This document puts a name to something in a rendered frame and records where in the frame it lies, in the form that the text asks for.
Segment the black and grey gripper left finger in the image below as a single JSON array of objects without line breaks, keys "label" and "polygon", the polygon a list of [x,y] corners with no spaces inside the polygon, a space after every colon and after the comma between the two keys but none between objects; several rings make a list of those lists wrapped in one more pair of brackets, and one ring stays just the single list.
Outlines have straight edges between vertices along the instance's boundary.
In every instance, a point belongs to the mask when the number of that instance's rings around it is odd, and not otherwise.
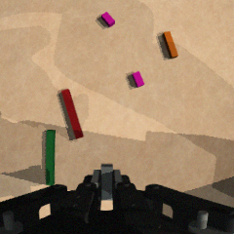
[{"label": "black and grey gripper left finger", "polygon": [[[48,204],[51,214],[40,219],[40,209]],[[0,234],[18,234],[47,220],[49,226],[89,223],[91,209],[100,207],[101,171],[94,170],[76,190],[55,184],[0,202]]]}]

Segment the small magenta block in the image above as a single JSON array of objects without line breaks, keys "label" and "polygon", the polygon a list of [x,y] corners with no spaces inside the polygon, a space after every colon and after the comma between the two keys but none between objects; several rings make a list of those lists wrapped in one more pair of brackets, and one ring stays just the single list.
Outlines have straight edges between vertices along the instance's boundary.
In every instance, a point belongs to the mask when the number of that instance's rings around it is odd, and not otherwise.
[{"label": "small magenta block", "polygon": [[101,15],[101,18],[103,19],[103,21],[109,26],[111,27],[112,25],[115,24],[115,20],[112,18],[112,16],[110,14],[108,14],[107,12],[105,12],[104,14]]},{"label": "small magenta block", "polygon": [[144,82],[143,82],[143,80],[142,80],[142,77],[141,77],[139,71],[133,73],[132,76],[133,76],[133,78],[134,78],[134,81],[135,81],[135,83],[136,83],[136,87],[137,87],[137,88],[144,85]]}]

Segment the grey rod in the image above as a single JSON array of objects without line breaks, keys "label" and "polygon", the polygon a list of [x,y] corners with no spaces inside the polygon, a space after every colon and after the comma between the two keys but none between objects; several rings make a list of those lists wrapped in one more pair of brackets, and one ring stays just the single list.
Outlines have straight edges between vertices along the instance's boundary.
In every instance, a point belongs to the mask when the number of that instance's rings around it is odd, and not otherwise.
[{"label": "grey rod", "polygon": [[113,164],[101,164],[101,201],[112,200]]}]

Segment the orange rod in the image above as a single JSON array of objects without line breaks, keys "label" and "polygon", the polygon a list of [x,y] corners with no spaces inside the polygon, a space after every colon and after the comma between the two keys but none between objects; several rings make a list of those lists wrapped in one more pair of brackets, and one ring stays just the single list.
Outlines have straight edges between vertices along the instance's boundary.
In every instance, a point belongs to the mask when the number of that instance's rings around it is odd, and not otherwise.
[{"label": "orange rod", "polygon": [[170,59],[178,57],[178,53],[171,32],[164,32],[162,36],[167,47]]}]

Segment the green rod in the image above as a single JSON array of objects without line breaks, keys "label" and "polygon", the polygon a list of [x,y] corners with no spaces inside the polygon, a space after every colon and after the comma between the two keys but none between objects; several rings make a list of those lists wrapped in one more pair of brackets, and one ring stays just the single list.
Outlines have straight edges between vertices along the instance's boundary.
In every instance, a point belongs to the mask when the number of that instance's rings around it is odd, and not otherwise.
[{"label": "green rod", "polygon": [[47,130],[46,141],[46,185],[55,184],[56,130]]}]

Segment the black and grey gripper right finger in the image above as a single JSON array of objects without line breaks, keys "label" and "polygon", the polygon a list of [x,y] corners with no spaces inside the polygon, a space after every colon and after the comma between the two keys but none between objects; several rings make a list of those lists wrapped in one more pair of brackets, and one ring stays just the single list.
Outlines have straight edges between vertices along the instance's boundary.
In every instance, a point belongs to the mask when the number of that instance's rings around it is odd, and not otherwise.
[{"label": "black and grey gripper right finger", "polygon": [[[160,228],[162,218],[194,234],[234,234],[234,208],[159,184],[137,190],[120,170],[112,172],[112,202],[123,224]],[[173,221],[163,214],[163,203],[173,209]]]}]

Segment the red rod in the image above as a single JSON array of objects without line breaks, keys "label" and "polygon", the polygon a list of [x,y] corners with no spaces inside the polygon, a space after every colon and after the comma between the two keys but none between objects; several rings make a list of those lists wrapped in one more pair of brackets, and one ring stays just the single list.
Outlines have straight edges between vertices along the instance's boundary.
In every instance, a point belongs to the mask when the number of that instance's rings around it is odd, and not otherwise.
[{"label": "red rod", "polygon": [[75,138],[83,137],[83,132],[78,120],[78,116],[74,107],[71,93],[68,89],[61,91],[64,99],[64,103],[67,109],[67,113],[70,119],[70,123],[75,134]]}]

